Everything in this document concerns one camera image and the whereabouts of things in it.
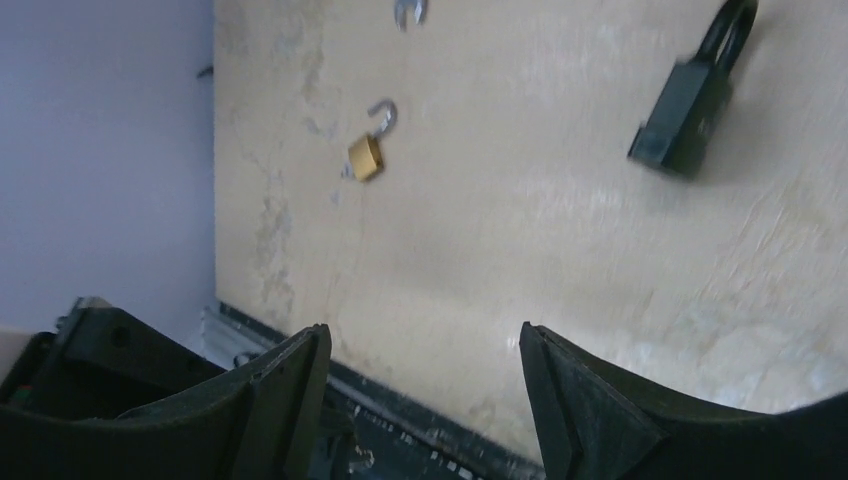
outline padlock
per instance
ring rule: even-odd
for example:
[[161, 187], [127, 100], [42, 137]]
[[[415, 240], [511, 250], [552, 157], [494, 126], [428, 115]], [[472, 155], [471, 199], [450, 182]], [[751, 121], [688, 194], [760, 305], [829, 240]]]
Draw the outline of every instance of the padlock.
[[733, 88], [730, 70], [757, 15], [757, 0], [728, 0], [692, 59], [678, 62], [627, 156], [651, 168], [693, 177]]
[[380, 151], [379, 140], [395, 126], [397, 108], [394, 102], [384, 99], [368, 109], [368, 116], [373, 117], [384, 108], [386, 117], [380, 126], [354, 142], [347, 151], [351, 173], [360, 182], [367, 181], [383, 170], [383, 153]]

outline plywood surface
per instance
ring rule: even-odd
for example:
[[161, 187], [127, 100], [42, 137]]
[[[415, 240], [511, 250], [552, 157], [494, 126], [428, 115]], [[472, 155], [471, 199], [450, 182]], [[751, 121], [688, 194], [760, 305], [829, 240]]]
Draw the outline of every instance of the plywood surface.
[[[217, 292], [538, 459], [522, 322], [779, 411], [848, 388], [848, 4], [763, 0], [698, 181], [625, 159], [718, 0], [217, 0]], [[340, 177], [395, 100], [386, 171]]]

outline padlock body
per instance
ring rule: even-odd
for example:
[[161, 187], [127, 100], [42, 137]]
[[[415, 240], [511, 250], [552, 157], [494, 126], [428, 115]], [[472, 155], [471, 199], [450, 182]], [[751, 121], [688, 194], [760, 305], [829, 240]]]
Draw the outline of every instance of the padlock body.
[[383, 154], [380, 144], [371, 135], [356, 141], [347, 151], [353, 176], [364, 182], [383, 170]]
[[701, 168], [707, 142], [732, 94], [727, 72], [713, 63], [676, 64], [627, 156], [691, 178]]

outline metal hook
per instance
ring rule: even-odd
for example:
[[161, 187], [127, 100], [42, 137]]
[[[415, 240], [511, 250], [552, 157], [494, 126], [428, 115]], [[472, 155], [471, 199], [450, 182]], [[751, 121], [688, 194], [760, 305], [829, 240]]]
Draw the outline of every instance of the metal hook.
[[386, 110], [386, 118], [380, 123], [380, 126], [377, 127], [371, 133], [371, 136], [375, 139], [379, 140], [383, 136], [385, 136], [389, 131], [394, 128], [397, 123], [397, 107], [395, 106], [395, 102], [391, 101], [388, 98], [384, 98], [377, 102], [374, 106], [368, 109], [368, 116], [373, 117], [377, 115], [380, 110]]
[[727, 0], [704, 35], [694, 59], [709, 61], [730, 73], [754, 26], [757, 5], [757, 0]]
[[406, 11], [410, 8], [415, 11], [415, 24], [421, 25], [427, 15], [427, 0], [395, 0], [395, 23], [401, 32], [406, 31]]

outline open padlock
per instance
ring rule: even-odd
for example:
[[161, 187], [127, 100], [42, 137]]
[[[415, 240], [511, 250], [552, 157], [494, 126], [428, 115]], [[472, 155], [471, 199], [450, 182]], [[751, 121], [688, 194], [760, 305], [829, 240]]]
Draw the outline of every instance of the open padlock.
[[386, 110], [386, 117], [380, 126], [366, 133], [347, 150], [350, 174], [360, 182], [365, 182], [383, 170], [383, 153], [379, 140], [397, 123], [397, 108], [389, 99], [383, 99], [368, 109], [368, 116], [375, 116], [380, 110]]

